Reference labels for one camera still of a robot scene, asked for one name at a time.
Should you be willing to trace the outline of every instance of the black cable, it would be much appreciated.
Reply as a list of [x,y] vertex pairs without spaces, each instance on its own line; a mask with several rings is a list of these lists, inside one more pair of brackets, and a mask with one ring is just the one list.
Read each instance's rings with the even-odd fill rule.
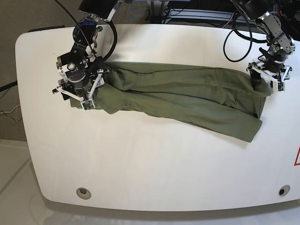
[[18,81],[11,82],[7,85],[4,85],[4,86],[0,87],[0,92],[3,92],[5,90],[10,89],[10,88],[12,88],[14,86],[17,86],[17,85],[18,85]]
[[237,28],[234,28],[232,29],[229,34],[227,35],[226,39],[225,39],[225,42],[224,42],[224,45],[223,45],[223,53],[224,53],[224,56],[230,61],[230,62],[240,62],[242,60],[244,60],[250,53],[251,51],[251,48],[252,48],[252,44],[253,44],[253,37],[252,37],[252,30],[251,30],[251,26],[249,24],[249,21],[248,19],[246,18],[246,16],[244,15],[244,13],[242,12],[242,10],[239,8],[239,6],[236,4],[236,1],[235,0],[232,0],[232,3],[233,5],[236,7],[236,9],[238,10],[238,12],[243,16],[244,20],[246,21],[246,24],[249,28],[249,33],[250,33],[250,46],[249,46],[249,49],[247,51],[247,53],[242,57],[240,58],[239,60],[232,60],[230,58],[228,58],[227,54],[226,54],[226,51],[225,51],[225,45],[226,45],[226,42],[229,38],[229,36],[232,34],[232,32],[234,32]]
[[118,42],[118,33],[116,30],[116,27],[114,26],[113,22],[107,22],[107,24],[111,27],[112,32],[113,32],[113,43],[112,43],[112,47],[109,50],[108,54],[103,58],[103,61],[106,61],[113,53],[113,51],[115,50],[116,46],[117,46],[117,42]]
[[182,13],[190,4],[191,4],[191,1],[190,2],[187,1],[186,4],[185,4],[185,6],[183,7],[183,9],[180,10],[180,11],[174,9],[174,7],[176,7],[175,5],[174,5],[174,7],[171,6],[171,9],[173,9],[176,12],[178,12],[177,14],[175,14],[175,15],[178,15],[178,14]]
[[3,96],[5,96],[5,94],[6,94],[9,90],[10,90],[10,88],[9,88],[7,91],[4,92],[4,94],[0,97],[0,99],[3,98]]
[[210,22],[203,22],[203,21],[191,21],[191,20],[197,20],[197,19],[190,19],[190,20],[189,19],[183,19],[183,18],[171,18],[171,19],[173,19],[173,20],[182,20],[183,22],[187,22],[187,23],[203,23],[203,24],[211,25],[211,26],[216,27],[216,28],[220,28],[220,27],[222,27],[222,26],[224,26],[226,24],[226,23],[223,23],[223,24],[213,24],[213,23],[210,23]]
[[148,16],[145,18],[145,21],[150,20],[150,10],[148,10]]
[[55,1],[60,7],[62,7],[62,9],[65,10],[66,13],[67,13],[67,14],[72,18],[72,20],[76,23],[76,26],[78,27],[78,29],[79,29],[80,32],[82,33],[82,35],[83,35],[85,41],[86,41],[87,44],[89,45],[90,50],[91,50],[92,54],[94,55],[95,59],[96,59],[99,63],[103,63],[104,61],[106,61],[106,60],[111,56],[111,54],[113,53],[113,51],[114,51],[114,49],[115,49],[115,47],[116,47],[116,45],[117,45],[116,42],[117,42],[117,40],[118,40],[118,37],[117,37],[117,30],[116,30],[116,28],[115,28],[113,22],[112,22],[112,21],[106,22],[107,24],[109,24],[109,26],[112,28],[112,31],[113,31],[113,35],[114,35],[113,45],[112,45],[112,47],[111,47],[109,53],[103,58],[102,61],[100,61],[99,58],[96,56],[96,54],[95,54],[95,52],[94,52],[92,46],[90,45],[88,39],[86,38],[84,32],[82,31],[82,29],[81,29],[81,27],[79,26],[79,24],[78,24],[78,22],[76,21],[76,19],[72,16],[72,14],[70,14],[70,12],[69,12],[62,4],[58,1],[58,0],[54,0],[54,1]]
[[82,33],[82,35],[83,35],[83,37],[84,37],[86,43],[89,45],[92,54],[94,55],[94,57],[95,57],[96,59],[98,59],[97,56],[95,55],[94,51],[93,51],[92,46],[90,45],[88,39],[86,38],[86,36],[85,36],[83,30],[82,30],[81,27],[79,26],[79,23],[76,21],[76,19],[72,16],[72,14],[70,14],[70,12],[69,12],[62,4],[58,1],[58,0],[54,0],[54,1],[55,1],[55,2],[56,2],[56,3],[57,3],[57,4],[58,4],[65,12],[66,12],[66,13],[67,13],[67,14],[72,18],[72,20],[76,23],[76,26],[78,27],[78,29],[79,29],[80,32]]
[[270,8],[269,9],[272,9],[272,7],[275,5],[275,3],[279,3],[279,1],[278,0],[273,0],[273,3],[272,3],[272,5],[270,6]]
[[[235,29],[235,22],[236,22],[236,20],[239,18],[240,15],[241,15],[241,14],[240,14],[240,12],[239,12],[237,15],[235,15],[235,16],[233,17],[233,20],[232,20],[232,29],[234,30],[234,32],[235,32],[240,38],[245,39],[245,40],[247,40],[247,41],[250,41],[250,38],[249,38],[249,37],[247,37],[247,36],[241,34],[237,29]],[[264,43],[267,43],[267,42],[268,42],[267,40],[258,40],[258,39],[255,39],[255,38],[252,38],[252,40],[253,40],[253,42],[258,43],[258,44],[264,44]]]

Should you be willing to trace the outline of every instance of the olive green pants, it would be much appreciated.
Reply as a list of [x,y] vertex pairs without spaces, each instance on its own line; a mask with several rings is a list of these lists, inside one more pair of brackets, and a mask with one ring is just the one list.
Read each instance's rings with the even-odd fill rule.
[[[105,85],[94,99],[96,109],[119,110],[171,118],[251,142],[262,125],[259,120],[267,83],[253,89],[242,72],[210,67],[108,63]],[[72,107],[80,103],[71,100]]]

